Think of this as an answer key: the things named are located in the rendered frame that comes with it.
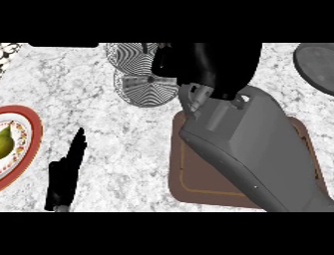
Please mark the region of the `red-rimmed white plate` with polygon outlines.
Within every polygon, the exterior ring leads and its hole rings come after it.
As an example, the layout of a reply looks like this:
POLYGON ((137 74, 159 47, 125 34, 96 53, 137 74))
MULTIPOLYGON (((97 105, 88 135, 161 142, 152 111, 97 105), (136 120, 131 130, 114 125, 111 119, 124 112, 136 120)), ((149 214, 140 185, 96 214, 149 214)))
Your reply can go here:
POLYGON ((41 135, 41 121, 34 111, 23 106, 0 107, 0 190, 29 166, 41 135))

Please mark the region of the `brown tray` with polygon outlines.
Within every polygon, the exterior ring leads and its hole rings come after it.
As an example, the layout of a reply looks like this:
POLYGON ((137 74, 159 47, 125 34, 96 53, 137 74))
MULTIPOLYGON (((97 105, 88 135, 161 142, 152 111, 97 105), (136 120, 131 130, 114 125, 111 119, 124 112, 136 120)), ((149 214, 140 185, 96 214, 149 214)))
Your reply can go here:
POLYGON ((171 120, 167 187, 179 202, 258 209, 235 185, 201 159, 179 137, 183 112, 171 120))

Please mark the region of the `green pear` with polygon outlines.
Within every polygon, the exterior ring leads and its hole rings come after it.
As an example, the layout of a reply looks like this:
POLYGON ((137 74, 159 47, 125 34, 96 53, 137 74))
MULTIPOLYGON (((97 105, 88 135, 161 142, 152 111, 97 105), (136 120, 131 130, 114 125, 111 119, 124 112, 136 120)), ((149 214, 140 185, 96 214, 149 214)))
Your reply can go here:
POLYGON ((0 159, 7 156, 14 146, 10 127, 4 127, 0 131, 0 159))

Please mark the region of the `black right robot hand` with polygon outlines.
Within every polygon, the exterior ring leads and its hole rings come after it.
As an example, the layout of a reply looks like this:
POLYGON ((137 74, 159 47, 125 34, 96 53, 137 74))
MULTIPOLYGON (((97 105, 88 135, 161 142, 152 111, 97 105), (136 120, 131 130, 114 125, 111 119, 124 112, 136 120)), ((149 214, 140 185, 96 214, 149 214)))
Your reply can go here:
POLYGON ((152 73, 179 86, 211 87, 211 97, 230 101, 253 78, 260 49, 258 42, 158 43, 152 73))

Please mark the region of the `dark grey pan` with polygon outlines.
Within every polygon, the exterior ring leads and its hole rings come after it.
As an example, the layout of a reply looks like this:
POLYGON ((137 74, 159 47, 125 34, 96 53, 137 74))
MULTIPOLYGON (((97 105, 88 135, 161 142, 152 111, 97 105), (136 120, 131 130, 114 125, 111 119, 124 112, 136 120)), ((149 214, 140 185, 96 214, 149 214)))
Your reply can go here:
POLYGON ((334 97, 334 43, 300 43, 292 64, 307 84, 334 97))

